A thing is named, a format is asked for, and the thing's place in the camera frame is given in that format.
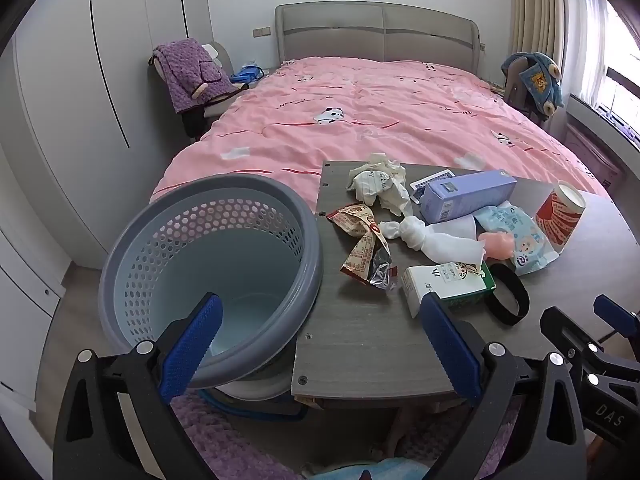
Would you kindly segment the blue baby wipes pack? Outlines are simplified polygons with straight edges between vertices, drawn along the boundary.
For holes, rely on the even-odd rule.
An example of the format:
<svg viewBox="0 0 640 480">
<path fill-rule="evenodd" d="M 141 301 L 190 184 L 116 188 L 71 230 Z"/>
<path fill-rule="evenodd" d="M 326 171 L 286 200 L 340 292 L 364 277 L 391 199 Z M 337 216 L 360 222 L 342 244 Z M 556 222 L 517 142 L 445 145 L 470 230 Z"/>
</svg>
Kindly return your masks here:
<svg viewBox="0 0 640 480">
<path fill-rule="evenodd" d="M 560 256 L 535 221 L 508 200 L 498 206 L 480 208 L 473 216 L 485 232 L 513 236 L 510 261 L 516 275 L 542 270 Z"/>
</svg>

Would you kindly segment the black elastic band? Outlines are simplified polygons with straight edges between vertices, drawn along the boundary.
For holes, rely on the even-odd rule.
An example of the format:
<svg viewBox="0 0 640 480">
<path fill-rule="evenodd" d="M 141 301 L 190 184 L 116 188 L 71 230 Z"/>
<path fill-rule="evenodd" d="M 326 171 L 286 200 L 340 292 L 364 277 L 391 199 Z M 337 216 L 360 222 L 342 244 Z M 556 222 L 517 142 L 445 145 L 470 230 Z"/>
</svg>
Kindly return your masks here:
<svg viewBox="0 0 640 480">
<path fill-rule="evenodd" d="M 500 283 L 513 298 L 516 311 L 510 311 L 494 292 L 488 292 L 485 296 L 485 306 L 490 314 L 503 325 L 510 327 L 518 325 L 529 314 L 530 299 L 526 287 L 518 274 L 503 263 L 493 263 L 488 266 L 488 270 L 495 283 Z"/>
</svg>

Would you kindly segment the pink toy pig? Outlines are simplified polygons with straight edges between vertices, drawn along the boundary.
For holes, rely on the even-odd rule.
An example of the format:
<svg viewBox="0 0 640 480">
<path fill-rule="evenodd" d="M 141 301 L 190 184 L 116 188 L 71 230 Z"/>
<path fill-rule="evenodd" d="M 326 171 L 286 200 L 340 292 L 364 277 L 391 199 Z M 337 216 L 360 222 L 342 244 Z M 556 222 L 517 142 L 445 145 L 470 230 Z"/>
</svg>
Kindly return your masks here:
<svg viewBox="0 0 640 480">
<path fill-rule="evenodd" d="M 478 236 L 478 240 L 484 243 L 487 259 L 509 260 L 514 255 L 515 242 L 512 233 L 484 232 Z"/>
</svg>

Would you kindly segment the red white paper cup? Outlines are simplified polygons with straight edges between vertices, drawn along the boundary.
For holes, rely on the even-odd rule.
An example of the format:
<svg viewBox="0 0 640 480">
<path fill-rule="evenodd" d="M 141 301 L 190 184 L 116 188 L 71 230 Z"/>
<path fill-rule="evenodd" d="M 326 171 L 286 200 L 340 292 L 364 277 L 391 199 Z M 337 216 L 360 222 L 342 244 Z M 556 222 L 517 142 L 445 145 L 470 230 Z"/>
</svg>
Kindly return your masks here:
<svg viewBox="0 0 640 480">
<path fill-rule="evenodd" d="M 586 201 L 577 188 L 568 182 L 558 181 L 536 212 L 538 228 L 559 254 L 574 233 L 586 207 Z"/>
</svg>

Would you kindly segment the green white milk carton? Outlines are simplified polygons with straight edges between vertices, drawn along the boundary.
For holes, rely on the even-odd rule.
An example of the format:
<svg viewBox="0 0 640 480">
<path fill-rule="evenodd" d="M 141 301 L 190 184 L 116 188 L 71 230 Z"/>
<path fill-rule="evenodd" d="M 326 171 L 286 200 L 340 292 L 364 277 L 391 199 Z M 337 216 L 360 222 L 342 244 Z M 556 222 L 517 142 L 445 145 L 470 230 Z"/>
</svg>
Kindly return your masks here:
<svg viewBox="0 0 640 480">
<path fill-rule="evenodd" d="M 445 304 L 477 302 L 496 288 L 488 266 L 482 263 L 448 262 L 436 266 L 410 266 L 401 275 L 401 286 L 412 318 L 416 318 L 425 295 L 434 292 Z"/>
</svg>

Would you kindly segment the purple long carton box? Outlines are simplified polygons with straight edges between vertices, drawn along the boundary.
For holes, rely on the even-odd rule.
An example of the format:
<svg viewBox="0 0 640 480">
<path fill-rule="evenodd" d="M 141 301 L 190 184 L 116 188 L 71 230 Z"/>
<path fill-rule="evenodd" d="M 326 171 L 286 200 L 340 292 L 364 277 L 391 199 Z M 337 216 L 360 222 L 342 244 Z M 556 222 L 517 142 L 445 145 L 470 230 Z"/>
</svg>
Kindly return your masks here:
<svg viewBox="0 0 640 480">
<path fill-rule="evenodd" d="M 427 185 L 420 200 L 426 223 L 454 220 L 508 200 L 518 183 L 504 170 L 473 172 Z"/>
</svg>

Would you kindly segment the red snack wrapper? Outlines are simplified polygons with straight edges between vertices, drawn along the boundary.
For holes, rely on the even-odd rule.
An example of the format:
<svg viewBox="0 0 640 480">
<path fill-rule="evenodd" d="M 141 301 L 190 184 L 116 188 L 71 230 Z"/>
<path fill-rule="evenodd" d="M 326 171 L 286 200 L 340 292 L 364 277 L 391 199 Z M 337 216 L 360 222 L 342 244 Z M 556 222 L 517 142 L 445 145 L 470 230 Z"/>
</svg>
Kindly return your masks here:
<svg viewBox="0 0 640 480">
<path fill-rule="evenodd" d="M 371 208 L 362 203 L 351 204 L 331 212 L 328 220 L 357 240 L 341 271 L 363 284 L 390 290 L 397 268 L 393 264 L 390 245 Z"/>
</svg>

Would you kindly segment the playing card box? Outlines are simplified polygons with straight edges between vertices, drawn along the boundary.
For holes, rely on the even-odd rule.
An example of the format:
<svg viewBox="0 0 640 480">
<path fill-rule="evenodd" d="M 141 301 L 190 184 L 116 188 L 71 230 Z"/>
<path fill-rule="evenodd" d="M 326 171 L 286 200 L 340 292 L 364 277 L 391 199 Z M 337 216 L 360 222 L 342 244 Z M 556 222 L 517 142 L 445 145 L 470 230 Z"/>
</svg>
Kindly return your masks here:
<svg viewBox="0 0 640 480">
<path fill-rule="evenodd" d="M 450 169 L 444 169 L 437 171 L 434 174 L 430 174 L 429 176 L 426 176 L 422 179 L 410 182 L 409 186 L 411 200 L 415 204 L 420 203 L 421 197 L 423 196 L 427 185 L 437 180 L 452 178 L 453 176 L 454 173 Z"/>
</svg>

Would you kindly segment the white paper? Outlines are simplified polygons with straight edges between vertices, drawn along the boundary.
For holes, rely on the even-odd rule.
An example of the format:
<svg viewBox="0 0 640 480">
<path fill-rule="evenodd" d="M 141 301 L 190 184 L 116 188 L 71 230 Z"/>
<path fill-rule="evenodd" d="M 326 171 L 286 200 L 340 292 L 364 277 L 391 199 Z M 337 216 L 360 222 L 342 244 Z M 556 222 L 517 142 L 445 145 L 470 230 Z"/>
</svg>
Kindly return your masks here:
<svg viewBox="0 0 640 480">
<path fill-rule="evenodd" d="M 385 153 L 372 153 L 364 164 L 352 168 L 346 190 L 369 207 L 379 203 L 396 217 L 413 215 L 405 167 Z"/>
</svg>

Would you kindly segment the grey perforated trash basket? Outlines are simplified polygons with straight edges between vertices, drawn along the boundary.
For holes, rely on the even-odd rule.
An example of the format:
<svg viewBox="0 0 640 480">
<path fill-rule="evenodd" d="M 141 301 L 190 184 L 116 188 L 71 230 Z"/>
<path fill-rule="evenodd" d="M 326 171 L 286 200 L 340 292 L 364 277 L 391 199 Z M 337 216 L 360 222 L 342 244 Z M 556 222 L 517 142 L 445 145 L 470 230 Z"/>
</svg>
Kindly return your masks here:
<svg viewBox="0 0 640 480">
<path fill-rule="evenodd" d="M 127 351 L 217 295 L 221 324 L 191 382 L 217 387 L 290 344 L 321 280 L 320 233 L 304 200 L 270 178 L 223 174 L 176 188 L 129 223 L 101 275 L 99 316 Z"/>
</svg>

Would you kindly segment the pink storage box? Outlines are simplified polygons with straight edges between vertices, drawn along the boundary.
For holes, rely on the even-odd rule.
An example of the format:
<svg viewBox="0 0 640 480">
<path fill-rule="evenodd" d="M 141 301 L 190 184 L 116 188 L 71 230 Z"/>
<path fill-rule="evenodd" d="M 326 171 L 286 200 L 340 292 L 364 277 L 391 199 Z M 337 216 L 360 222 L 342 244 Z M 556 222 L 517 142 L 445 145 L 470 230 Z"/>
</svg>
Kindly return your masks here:
<svg viewBox="0 0 640 480">
<path fill-rule="evenodd" d="M 564 144 L 584 163 L 590 174 L 610 193 L 623 182 L 625 174 L 617 162 L 608 156 L 590 133 L 569 122 Z"/>
</svg>

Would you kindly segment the chair under blue jacket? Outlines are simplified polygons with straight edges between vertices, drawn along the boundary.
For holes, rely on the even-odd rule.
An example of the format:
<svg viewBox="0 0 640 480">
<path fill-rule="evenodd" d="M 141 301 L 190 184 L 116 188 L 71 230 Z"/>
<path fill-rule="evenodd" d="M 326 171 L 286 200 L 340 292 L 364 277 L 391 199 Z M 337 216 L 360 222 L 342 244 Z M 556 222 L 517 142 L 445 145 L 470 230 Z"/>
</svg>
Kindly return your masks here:
<svg viewBox="0 0 640 480">
<path fill-rule="evenodd" d="M 514 58 L 509 64 L 506 68 L 506 86 L 504 87 L 503 99 L 514 110 L 518 110 L 535 125 L 541 127 L 546 120 L 537 110 L 533 97 L 529 94 L 520 77 L 520 73 L 528 68 L 529 62 L 525 56 Z"/>
</svg>

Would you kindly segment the blue child jacket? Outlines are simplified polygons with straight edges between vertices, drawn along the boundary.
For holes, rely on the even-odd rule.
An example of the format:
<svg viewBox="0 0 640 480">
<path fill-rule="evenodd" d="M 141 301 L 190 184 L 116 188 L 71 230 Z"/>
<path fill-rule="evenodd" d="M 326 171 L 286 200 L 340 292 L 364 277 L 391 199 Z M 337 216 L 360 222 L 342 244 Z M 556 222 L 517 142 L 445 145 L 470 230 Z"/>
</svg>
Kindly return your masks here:
<svg viewBox="0 0 640 480">
<path fill-rule="evenodd" d="M 542 52 L 516 52 L 502 63 L 501 70 L 504 76 L 506 68 L 519 56 L 525 56 L 529 62 L 529 68 L 520 73 L 521 80 L 533 97 L 537 110 L 547 121 L 564 106 L 559 66 Z"/>
</svg>

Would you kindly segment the white wardrobe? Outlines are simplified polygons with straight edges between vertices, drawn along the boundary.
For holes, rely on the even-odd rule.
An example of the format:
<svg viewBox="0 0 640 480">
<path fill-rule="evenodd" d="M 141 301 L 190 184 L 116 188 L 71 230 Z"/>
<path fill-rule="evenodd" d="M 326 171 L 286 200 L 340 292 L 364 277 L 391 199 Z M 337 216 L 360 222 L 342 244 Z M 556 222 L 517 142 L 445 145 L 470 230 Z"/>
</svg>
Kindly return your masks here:
<svg viewBox="0 0 640 480">
<path fill-rule="evenodd" d="M 207 0 L 36 0 L 1 59 L 1 145 L 74 263 L 99 269 L 186 145 L 150 58 L 213 37 Z"/>
</svg>

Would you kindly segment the beige curtain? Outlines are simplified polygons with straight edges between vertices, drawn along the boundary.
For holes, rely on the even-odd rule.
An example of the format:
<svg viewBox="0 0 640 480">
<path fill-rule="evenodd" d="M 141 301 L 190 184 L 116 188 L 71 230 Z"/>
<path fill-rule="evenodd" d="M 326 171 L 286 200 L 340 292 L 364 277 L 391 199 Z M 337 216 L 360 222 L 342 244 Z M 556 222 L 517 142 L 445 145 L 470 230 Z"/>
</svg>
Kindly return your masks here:
<svg viewBox="0 0 640 480">
<path fill-rule="evenodd" d="M 565 0 L 512 0 L 511 52 L 542 52 L 564 68 Z"/>
</svg>

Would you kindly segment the chair under purple jacket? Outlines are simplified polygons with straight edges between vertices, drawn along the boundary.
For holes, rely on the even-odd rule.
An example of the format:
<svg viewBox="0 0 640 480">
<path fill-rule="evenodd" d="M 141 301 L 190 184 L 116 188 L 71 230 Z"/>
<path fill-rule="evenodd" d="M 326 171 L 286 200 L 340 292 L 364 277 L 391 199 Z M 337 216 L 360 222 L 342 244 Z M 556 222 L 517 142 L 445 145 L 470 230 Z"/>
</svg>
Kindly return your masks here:
<svg viewBox="0 0 640 480">
<path fill-rule="evenodd" d="M 216 58 L 193 38 L 159 44 L 153 49 L 149 66 L 164 82 L 190 139 L 199 139 L 208 130 L 205 112 L 209 107 L 231 104 L 247 89 L 246 84 L 232 84 Z"/>
</svg>

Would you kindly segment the pink bed duvet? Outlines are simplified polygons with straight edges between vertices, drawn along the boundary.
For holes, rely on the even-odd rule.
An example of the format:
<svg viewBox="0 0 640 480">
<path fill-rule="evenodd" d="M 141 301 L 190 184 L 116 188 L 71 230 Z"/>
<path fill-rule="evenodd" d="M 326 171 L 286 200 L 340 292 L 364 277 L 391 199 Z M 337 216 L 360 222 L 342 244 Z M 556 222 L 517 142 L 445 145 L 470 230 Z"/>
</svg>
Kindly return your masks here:
<svg viewBox="0 0 640 480">
<path fill-rule="evenodd" d="M 364 162 L 373 153 L 405 167 L 503 169 L 606 193 L 573 152 L 465 70 L 302 58 L 243 92 L 172 160 L 151 197 L 215 174 L 257 174 L 314 206 L 325 162 Z"/>
</svg>

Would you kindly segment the grey padded headboard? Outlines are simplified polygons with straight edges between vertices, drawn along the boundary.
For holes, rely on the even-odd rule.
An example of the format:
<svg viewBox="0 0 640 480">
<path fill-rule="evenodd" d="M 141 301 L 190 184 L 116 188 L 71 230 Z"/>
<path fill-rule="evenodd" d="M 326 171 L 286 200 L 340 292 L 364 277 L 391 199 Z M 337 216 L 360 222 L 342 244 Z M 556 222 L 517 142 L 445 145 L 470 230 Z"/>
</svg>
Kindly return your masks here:
<svg viewBox="0 0 640 480">
<path fill-rule="evenodd" d="M 450 13 L 372 1 L 311 1 L 274 9 L 280 62 L 340 56 L 420 61 L 466 70 L 480 66 L 480 30 Z"/>
</svg>

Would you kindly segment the purple fleece jacket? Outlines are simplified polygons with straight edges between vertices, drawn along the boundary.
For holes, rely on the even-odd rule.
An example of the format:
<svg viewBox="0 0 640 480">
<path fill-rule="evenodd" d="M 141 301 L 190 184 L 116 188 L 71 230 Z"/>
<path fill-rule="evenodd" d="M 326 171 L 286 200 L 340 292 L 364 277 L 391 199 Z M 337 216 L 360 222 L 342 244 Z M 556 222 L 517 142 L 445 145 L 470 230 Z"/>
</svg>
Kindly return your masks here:
<svg viewBox="0 0 640 480">
<path fill-rule="evenodd" d="M 171 41 L 155 47 L 152 65 L 160 66 L 172 107 L 181 114 L 233 96 L 240 88 L 203 46 L 193 38 Z"/>
</svg>

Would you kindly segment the blue item on nightstand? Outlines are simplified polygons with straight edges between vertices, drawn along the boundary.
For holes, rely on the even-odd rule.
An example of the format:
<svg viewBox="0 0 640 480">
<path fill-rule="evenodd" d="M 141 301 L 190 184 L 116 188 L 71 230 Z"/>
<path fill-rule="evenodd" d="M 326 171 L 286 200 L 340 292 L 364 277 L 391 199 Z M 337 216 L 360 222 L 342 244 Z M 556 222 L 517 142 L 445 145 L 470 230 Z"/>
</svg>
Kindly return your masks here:
<svg viewBox="0 0 640 480">
<path fill-rule="evenodd" d="M 265 76 L 264 70 L 255 64 L 244 65 L 230 77 L 232 84 L 252 84 Z"/>
</svg>

